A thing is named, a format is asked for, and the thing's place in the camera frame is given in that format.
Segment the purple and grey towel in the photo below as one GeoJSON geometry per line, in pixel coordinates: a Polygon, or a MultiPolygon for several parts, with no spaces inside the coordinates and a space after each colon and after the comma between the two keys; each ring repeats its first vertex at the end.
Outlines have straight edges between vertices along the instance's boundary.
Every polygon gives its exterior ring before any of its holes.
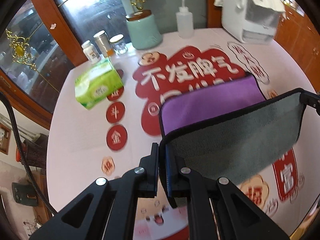
{"type": "Polygon", "coordinates": [[[177,206],[174,157],[209,179],[235,184],[277,161],[297,142],[306,105],[296,88],[266,99],[254,76],[170,98],[159,123],[160,179],[169,204],[177,206]]]}

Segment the wooden cabinet unit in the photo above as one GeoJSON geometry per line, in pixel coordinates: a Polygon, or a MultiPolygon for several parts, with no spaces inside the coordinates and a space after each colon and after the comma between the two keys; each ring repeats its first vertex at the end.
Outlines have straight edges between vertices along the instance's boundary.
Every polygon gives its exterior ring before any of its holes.
{"type": "Polygon", "coordinates": [[[278,42],[306,74],[319,93],[319,33],[307,14],[284,3],[286,16],[280,17],[275,36],[278,42]]]}

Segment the printed pink tablecloth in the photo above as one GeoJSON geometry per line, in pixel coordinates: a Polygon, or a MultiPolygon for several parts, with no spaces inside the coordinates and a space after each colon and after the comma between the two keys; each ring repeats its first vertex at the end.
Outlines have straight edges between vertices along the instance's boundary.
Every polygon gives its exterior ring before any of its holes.
{"type": "MultiPolygon", "coordinates": [[[[230,81],[248,71],[266,98],[313,86],[295,60],[276,41],[243,44],[221,28],[197,29],[190,39],[167,33],[150,50],[113,56],[124,87],[85,109],[75,98],[75,81],[90,68],[71,70],[53,113],[47,151],[49,201],[61,210],[96,178],[104,157],[115,170],[110,179],[136,167],[161,139],[158,113],[173,95],[230,81]]],[[[299,139],[275,164],[240,188],[286,232],[293,233],[319,197],[319,116],[303,115],[299,139]]]]}

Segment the white desktop appliance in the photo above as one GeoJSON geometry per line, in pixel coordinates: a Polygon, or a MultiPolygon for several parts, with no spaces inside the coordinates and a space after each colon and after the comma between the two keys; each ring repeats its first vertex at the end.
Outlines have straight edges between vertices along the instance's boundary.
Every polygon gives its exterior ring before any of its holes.
{"type": "Polygon", "coordinates": [[[221,23],[241,43],[266,44],[273,40],[280,16],[252,0],[224,0],[221,23]]]}

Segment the green tissue pack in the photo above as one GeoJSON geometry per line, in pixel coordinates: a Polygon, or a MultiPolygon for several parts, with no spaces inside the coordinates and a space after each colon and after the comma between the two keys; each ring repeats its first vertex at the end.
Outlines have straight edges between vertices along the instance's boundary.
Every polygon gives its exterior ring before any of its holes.
{"type": "Polygon", "coordinates": [[[75,99],[86,109],[91,109],[123,86],[113,63],[106,58],[76,78],[75,99]]]}

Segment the white squeeze wash bottle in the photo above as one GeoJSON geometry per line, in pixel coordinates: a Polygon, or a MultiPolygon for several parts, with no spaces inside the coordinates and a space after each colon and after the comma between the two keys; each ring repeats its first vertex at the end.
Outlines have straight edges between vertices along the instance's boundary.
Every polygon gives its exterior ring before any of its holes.
{"type": "Polygon", "coordinates": [[[193,13],[185,5],[185,0],[176,12],[177,31],[181,38],[191,38],[194,33],[193,13]]]}

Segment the white pill bottle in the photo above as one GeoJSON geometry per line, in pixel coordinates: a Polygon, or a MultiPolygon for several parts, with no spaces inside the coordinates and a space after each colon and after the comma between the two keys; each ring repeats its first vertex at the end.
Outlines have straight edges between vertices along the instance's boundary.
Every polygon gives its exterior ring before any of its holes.
{"type": "Polygon", "coordinates": [[[90,63],[95,64],[100,61],[100,54],[90,40],[85,41],[81,47],[90,63]]]}

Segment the small glass jar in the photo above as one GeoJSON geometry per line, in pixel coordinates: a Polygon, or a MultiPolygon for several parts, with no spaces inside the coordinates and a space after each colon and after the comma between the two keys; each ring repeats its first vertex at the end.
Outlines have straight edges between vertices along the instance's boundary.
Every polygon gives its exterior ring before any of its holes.
{"type": "Polygon", "coordinates": [[[127,52],[127,46],[123,34],[118,34],[110,38],[110,44],[117,55],[123,55],[127,52]]]}

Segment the teal ceramic jar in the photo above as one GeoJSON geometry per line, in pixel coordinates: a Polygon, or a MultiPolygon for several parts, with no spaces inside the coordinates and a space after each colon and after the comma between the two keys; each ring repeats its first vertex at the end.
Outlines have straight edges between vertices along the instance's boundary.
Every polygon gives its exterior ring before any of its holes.
{"type": "Polygon", "coordinates": [[[162,43],[163,37],[151,10],[140,10],[126,15],[126,23],[135,49],[146,50],[162,43]]]}

